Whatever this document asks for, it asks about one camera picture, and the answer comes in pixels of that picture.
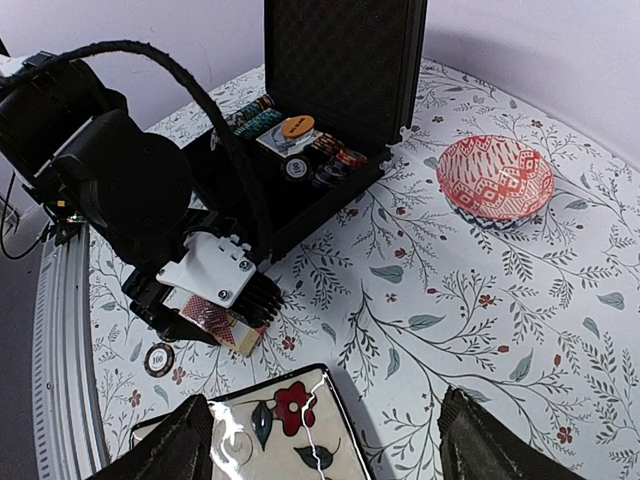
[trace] table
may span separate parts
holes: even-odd
[[[264,70],[213,92],[223,113],[263,93]],[[183,146],[210,124],[194,104],[151,131]],[[538,149],[556,178],[528,226],[482,231],[438,191],[439,155],[460,138],[501,134]],[[640,175],[588,138],[470,75],[423,60],[413,126],[397,168],[268,274],[286,306],[254,354],[160,342],[120,284],[131,268],[90,243],[94,368],[109,455],[130,428],[188,395],[240,389],[324,362],[379,478],[441,477],[436,420],[449,384],[517,435],[587,478],[637,478],[640,398]]]

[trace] red flower design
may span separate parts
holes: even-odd
[[[293,351],[293,349],[296,348],[296,337],[290,337],[287,335],[282,341],[282,346],[285,350]]]
[[[304,383],[296,382],[288,389],[278,390],[274,396],[277,405],[273,409],[273,418],[282,420],[282,428],[287,437],[293,437],[302,427],[302,412],[304,410],[304,424],[312,427],[316,422],[313,406],[317,399],[307,393]]]
[[[561,445],[573,442],[573,437],[571,436],[571,427],[560,427],[560,431],[558,432],[558,440],[560,440]]]
[[[491,298],[491,295],[480,295],[478,303],[486,310],[489,305],[495,305],[496,297]]]
[[[171,380],[176,382],[176,385],[180,385],[182,383],[182,379],[186,375],[187,375],[187,372],[185,372],[184,368],[178,367],[173,371],[173,377],[171,377]]]
[[[131,397],[129,397],[129,402],[131,403],[131,406],[133,408],[136,408],[138,405],[140,405],[141,398],[142,398],[142,395],[138,393],[138,390],[134,390],[133,393],[131,394]]]

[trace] poker chip case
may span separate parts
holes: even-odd
[[[410,126],[424,38],[426,0],[265,0],[265,86],[286,116],[311,115],[316,128],[369,161],[337,187],[287,182],[281,165],[241,139],[262,184],[274,229],[272,261],[313,233],[382,175],[387,145]],[[210,210],[237,220],[257,242],[257,227],[224,146],[211,132],[184,148],[194,190]]]

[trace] poker chip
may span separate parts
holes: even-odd
[[[336,155],[344,146],[344,143],[329,133],[323,133],[313,142],[313,147],[324,153],[327,157]]]
[[[231,130],[236,132],[239,128],[257,117],[261,112],[273,107],[274,105],[275,103],[271,96],[263,95],[250,104],[246,105],[245,107],[241,108],[237,112],[225,117],[225,121],[227,122],[229,127],[231,127]],[[211,130],[210,140],[211,151],[215,150],[220,143],[222,143],[220,140],[220,135],[218,135],[216,128],[213,127],[213,129]]]
[[[255,140],[283,120],[284,115],[272,108],[268,108],[236,130],[236,135],[245,140]]]
[[[144,358],[144,369],[154,378],[164,377],[171,371],[176,355],[170,345],[157,343]]]
[[[354,170],[362,167],[369,161],[369,159],[363,154],[349,148],[340,149],[340,151],[336,155],[336,158],[340,163],[346,165],[347,167],[353,168]]]
[[[292,155],[282,164],[282,175],[290,182],[303,182],[311,173],[311,163],[303,155]]]
[[[282,136],[289,140],[295,140],[313,132],[316,121],[309,115],[300,115],[287,119],[282,124]]]

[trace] red patterned bowl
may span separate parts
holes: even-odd
[[[532,218],[551,200],[551,165],[539,152],[511,138],[481,135],[447,148],[438,162],[447,199],[478,224]]]

